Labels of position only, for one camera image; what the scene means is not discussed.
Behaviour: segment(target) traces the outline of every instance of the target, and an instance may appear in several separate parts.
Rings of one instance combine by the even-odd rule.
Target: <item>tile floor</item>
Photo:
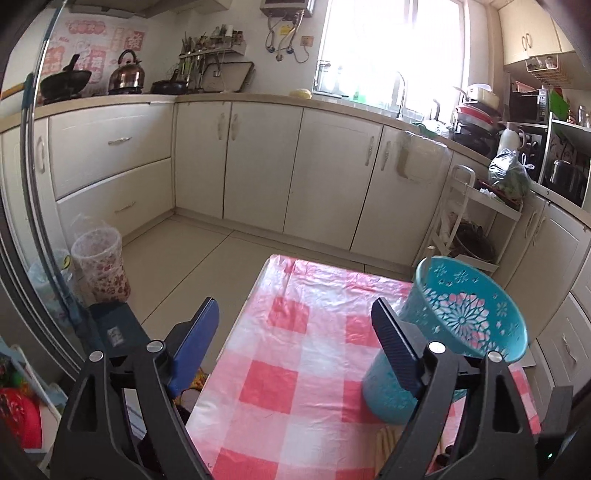
[[[396,273],[320,252],[172,216],[123,248],[128,303],[151,338],[189,320],[205,297],[220,306],[220,324],[203,361],[210,372],[267,258],[274,254],[399,278]]]

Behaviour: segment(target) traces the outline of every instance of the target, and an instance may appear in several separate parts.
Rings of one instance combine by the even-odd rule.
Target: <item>kettle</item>
[[[127,60],[125,65],[121,65],[123,57],[131,53],[134,61]],[[119,67],[111,74],[109,78],[109,93],[141,93],[144,87],[144,69],[139,66],[140,60],[135,52],[128,48],[119,55],[117,64]]]
[[[507,128],[501,134],[497,155],[506,148],[512,151],[522,151],[525,148],[525,132],[513,122],[507,122]]]

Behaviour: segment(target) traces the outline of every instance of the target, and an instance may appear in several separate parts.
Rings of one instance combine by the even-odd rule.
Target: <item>cabinet handle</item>
[[[108,144],[109,145],[119,145],[120,143],[127,142],[128,140],[131,140],[131,137],[121,137],[121,138],[118,138],[117,140],[109,140]]]
[[[570,351],[570,345],[566,341],[566,335],[565,334],[562,334],[562,343],[564,344],[564,349],[566,350],[566,353],[568,354],[568,356],[571,357],[571,359],[573,360],[574,363],[577,363],[577,358]]]
[[[219,120],[217,121],[217,139],[221,140],[223,135],[223,121],[226,118],[226,114],[222,113]]]
[[[534,221],[534,218],[538,215],[537,210],[533,211],[533,213],[530,216],[530,219],[527,222],[527,226],[525,227],[525,234],[524,234],[524,238],[527,238],[527,236],[530,234],[530,226]]]
[[[45,141],[43,137],[39,137],[37,139],[37,155],[35,156],[37,159],[37,171],[39,173],[45,173]]]
[[[369,165],[369,159],[371,158],[371,154],[374,151],[374,140],[375,140],[375,136],[372,135],[371,139],[369,140],[368,159],[365,161],[366,167]]]
[[[234,114],[234,118],[232,119],[232,140],[236,140],[236,135],[238,134],[238,114]]]
[[[384,152],[384,163],[382,163],[382,168],[380,168],[381,171],[384,171],[384,169],[386,168],[386,162],[388,161],[388,158],[390,157],[390,145],[392,144],[392,142],[390,140],[388,140],[386,142],[386,152]]]
[[[123,210],[129,209],[129,208],[133,207],[133,205],[135,205],[135,200],[133,202],[131,202],[129,205],[125,205],[123,208],[116,210],[115,213],[123,212]]]
[[[544,225],[545,221],[546,221],[546,216],[543,216],[540,219],[540,224],[538,225],[538,229],[535,231],[535,234],[534,234],[534,245],[535,245],[535,241],[538,239],[538,236],[540,234],[540,230],[542,230],[542,225]]]

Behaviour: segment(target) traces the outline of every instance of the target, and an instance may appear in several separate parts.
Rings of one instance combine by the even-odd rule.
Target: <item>copper kettle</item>
[[[121,65],[123,57],[128,53],[131,53],[134,59],[133,63],[131,60],[127,60],[125,65]],[[109,93],[118,93],[121,90],[125,90],[125,93],[133,93],[134,91],[141,93],[141,89],[144,87],[144,69],[139,66],[139,62],[135,52],[130,48],[119,55],[119,60],[117,60],[119,67],[109,78]]]

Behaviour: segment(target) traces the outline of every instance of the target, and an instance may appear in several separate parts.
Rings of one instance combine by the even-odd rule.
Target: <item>plastic tablecloth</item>
[[[378,353],[372,303],[399,311],[412,284],[273,255],[261,271],[186,425],[216,480],[373,480],[384,424],[363,375]],[[540,422],[511,365],[533,433]],[[455,402],[441,444],[457,434]]]

